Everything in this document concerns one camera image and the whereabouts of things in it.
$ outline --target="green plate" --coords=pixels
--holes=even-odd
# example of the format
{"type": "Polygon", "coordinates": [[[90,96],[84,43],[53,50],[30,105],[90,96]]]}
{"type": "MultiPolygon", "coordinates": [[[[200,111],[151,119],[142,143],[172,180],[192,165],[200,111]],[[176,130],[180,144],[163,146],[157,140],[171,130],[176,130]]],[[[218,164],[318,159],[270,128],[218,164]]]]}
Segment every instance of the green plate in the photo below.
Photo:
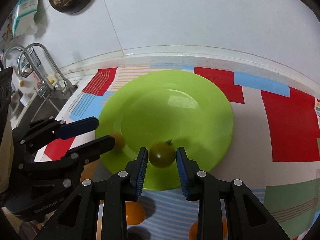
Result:
{"type": "MultiPolygon", "coordinates": [[[[164,70],[138,77],[120,88],[99,116],[96,138],[121,133],[126,146],[100,157],[112,173],[134,160],[140,147],[172,139],[184,147],[200,169],[211,170],[225,155],[232,138],[229,101],[212,82],[181,70],[164,70]]],[[[157,168],[150,162],[144,180],[148,190],[180,187],[177,164],[157,168]]]]}

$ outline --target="kitchen sink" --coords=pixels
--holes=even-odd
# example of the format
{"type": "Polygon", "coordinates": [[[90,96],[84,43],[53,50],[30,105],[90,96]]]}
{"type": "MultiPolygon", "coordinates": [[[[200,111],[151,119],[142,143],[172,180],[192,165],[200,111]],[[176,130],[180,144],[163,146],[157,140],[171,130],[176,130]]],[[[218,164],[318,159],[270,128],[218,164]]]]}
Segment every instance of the kitchen sink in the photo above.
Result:
{"type": "Polygon", "coordinates": [[[50,116],[55,118],[69,98],[69,93],[63,95],[60,90],[54,91],[50,96],[45,98],[36,95],[21,117],[19,125],[28,124],[50,116]]]}

